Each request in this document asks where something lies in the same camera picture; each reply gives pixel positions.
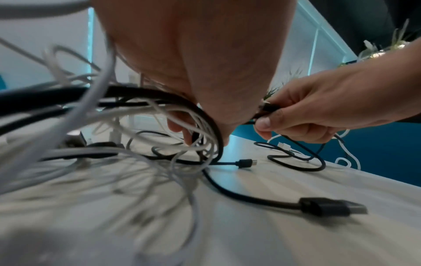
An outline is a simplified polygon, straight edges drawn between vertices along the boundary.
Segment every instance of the table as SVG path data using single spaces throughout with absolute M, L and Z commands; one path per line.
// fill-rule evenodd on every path
M 163 137 L 156 139 L 169 141 Z M 93 140 L 106 141 L 107 134 Z M 150 146 L 138 142 L 133 142 L 132 150 L 150 154 Z M 311 196 L 346 199 L 366 205 L 369 214 L 322 219 L 262 208 L 219 194 L 203 177 L 190 178 L 187 183 L 198 198 L 204 230 L 200 245 L 186 265 L 420 265 L 421 188 L 329 162 L 322 172 L 298 172 L 266 159 L 267 155 L 276 152 L 231 136 L 221 161 L 254 159 L 258 160 L 257 165 L 241 170 L 235 166 L 212 166 L 210 174 L 220 185 L 238 193 L 289 202 Z M 59 200 L 66 204 L 58 212 L 49 208 L 58 204 L 57 200 L 26 198 L 26 202 L 11 201 L 29 197 L 27 195 L 48 197 L 64 193 L 69 186 L 77 191 L 86 183 L 111 182 L 116 176 L 134 170 L 136 175 L 118 185 L 70 193 Z M 149 252 L 173 251 L 184 241 L 191 224 L 190 206 L 182 200 L 182 190 L 173 183 L 162 181 L 142 206 L 132 208 L 134 213 L 128 217 L 121 215 L 123 222 L 111 227 L 103 224 L 136 201 L 144 191 L 147 176 L 152 173 L 153 170 L 134 164 L 130 159 L 92 160 L 73 174 L 1 199 L 0 234 L 20 226 L 75 230 L 101 227 L 114 234 L 137 236 L 140 242 L 143 238 L 153 239 L 148 244 Z M 178 208 L 166 217 L 150 222 L 157 209 L 171 209 L 175 204 Z M 133 218 L 143 220 L 143 227 L 121 225 Z M 167 223 L 167 226 L 155 232 L 154 223 Z

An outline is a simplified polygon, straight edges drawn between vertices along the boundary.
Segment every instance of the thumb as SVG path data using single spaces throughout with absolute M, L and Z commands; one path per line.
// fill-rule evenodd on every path
M 260 117 L 256 120 L 255 127 L 259 131 L 278 131 L 299 124 L 310 123 L 311 119 L 308 114 L 303 102 L 299 102 Z

